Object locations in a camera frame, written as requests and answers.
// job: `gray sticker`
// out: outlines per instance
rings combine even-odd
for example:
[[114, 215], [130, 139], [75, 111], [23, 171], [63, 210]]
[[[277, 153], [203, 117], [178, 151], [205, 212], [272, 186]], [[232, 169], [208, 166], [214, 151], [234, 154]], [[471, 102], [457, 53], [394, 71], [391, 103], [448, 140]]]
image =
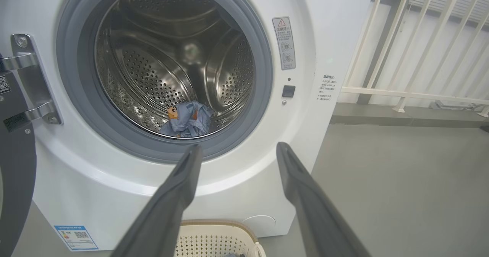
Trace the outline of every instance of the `gray sticker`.
[[292, 38], [292, 28], [288, 16], [272, 19], [277, 36], [278, 48], [280, 51], [280, 62], [282, 70], [295, 68], [294, 39]]
[[10, 86], [8, 86], [7, 78], [0, 76], [0, 94], [10, 92]]

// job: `screw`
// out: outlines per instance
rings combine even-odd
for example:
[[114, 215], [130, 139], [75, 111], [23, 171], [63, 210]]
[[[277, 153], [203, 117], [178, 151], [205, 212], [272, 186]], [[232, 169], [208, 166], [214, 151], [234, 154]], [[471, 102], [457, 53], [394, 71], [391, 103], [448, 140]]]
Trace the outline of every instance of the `screw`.
[[25, 48], [28, 46], [28, 39], [25, 36], [19, 36], [17, 38], [17, 45], [19, 45], [22, 48]]
[[47, 118], [47, 119], [48, 119], [48, 121], [49, 121], [50, 123], [57, 123], [57, 122], [58, 122], [58, 119], [57, 119], [56, 117], [54, 117], [54, 116], [50, 116], [50, 117], [49, 117], [49, 118]]

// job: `cartoon print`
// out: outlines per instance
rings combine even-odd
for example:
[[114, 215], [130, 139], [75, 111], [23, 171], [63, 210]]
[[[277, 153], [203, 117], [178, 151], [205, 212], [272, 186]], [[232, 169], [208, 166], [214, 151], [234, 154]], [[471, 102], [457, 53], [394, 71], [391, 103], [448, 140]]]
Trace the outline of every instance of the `cartoon print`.
[[195, 109], [195, 113], [192, 115], [192, 118], [194, 119], [194, 121], [197, 121], [197, 113], [199, 111], [197, 109]]
[[166, 109], [166, 111], [168, 111], [168, 118], [170, 118], [170, 120], [172, 118], [178, 120], [178, 112], [176, 111], [175, 106], [170, 106], [168, 109]]

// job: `gray rubber gasket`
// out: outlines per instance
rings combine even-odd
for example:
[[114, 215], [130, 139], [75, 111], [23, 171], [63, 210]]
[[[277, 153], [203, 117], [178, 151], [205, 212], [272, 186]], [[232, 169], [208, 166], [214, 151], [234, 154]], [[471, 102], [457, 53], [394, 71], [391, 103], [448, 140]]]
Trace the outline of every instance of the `gray rubber gasket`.
[[61, 79], [71, 102], [104, 139], [146, 160], [175, 163], [188, 146], [200, 144], [205, 159], [224, 154], [256, 127], [268, 105], [272, 87], [272, 58], [262, 24], [246, 0], [215, 0], [245, 33], [255, 60], [254, 89], [243, 112], [227, 128], [195, 140], [172, 140], [130, 123], [105, 96], [94, 60], [95, 36], [105, 12], [116, 0], [66, 0], [61, 13], [56, 55]]

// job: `qr code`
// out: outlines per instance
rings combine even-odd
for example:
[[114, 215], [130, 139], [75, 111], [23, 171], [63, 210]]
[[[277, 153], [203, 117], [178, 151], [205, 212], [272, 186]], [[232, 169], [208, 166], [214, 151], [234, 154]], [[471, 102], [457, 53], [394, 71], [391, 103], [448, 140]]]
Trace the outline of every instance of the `qr code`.
[[77, 238], [89, 238], [85, 231], [73, 231]]
[[0, 94], [8, 91], [10, 91], [10, 86], [8, 86], [7, 78], [0, 76]]

